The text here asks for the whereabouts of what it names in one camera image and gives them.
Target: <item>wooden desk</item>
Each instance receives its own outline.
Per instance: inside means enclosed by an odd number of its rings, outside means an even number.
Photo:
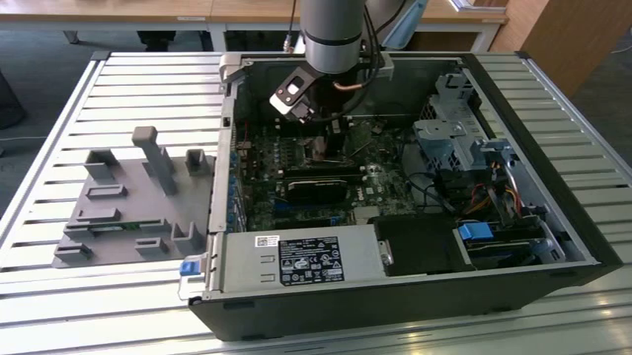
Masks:
[[[228,30],[287,30],[291,8],[292,0],[213,0],[209,13],[213,49],[225,51],[223,35]],[[498,27],[506,19],[499,13],[457,12],[449,0],[429,0],[416,31],[478,33],[471,50],[487,51]],[[298,29],[298,6],[294,23]]]
[[[2,30],[205,30],[213,0],[1,0]]]

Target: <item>copper pipe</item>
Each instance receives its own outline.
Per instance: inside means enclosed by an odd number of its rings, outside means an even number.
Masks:
[[[354,85],[340,85],[338,83],[334,82],[334,88],[338,90],[338,91],[355,91],[355,90],[359,90],[362,88],[362,84],[354,84]]]

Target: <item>power supply label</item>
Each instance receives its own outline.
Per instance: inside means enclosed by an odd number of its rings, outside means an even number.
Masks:
[[[278,256],[283,286],[344,281],[338,237],[279,240]]]

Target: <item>aluminum slotted table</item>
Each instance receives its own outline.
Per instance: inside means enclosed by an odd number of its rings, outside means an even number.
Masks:
[[[140,158],[131,132],[152,125],[172,157],[191,147],[213,155],[219,57],[112,53],[89,62],[0,222],[0,354],[618,354],[632,347],[632,171],[534,63],[507,54],[478,60],[626,264],[597,281],[495,315],[221,342],[177,297],[179,261],[50,268],[89,149]]]

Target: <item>white sticker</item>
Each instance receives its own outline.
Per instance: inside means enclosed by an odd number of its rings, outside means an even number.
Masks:
[[[255,238],[255,247],[278,246],[278,235],[257,235]]]
[[[177,21],[205,21],[205,17],[177,16]]]

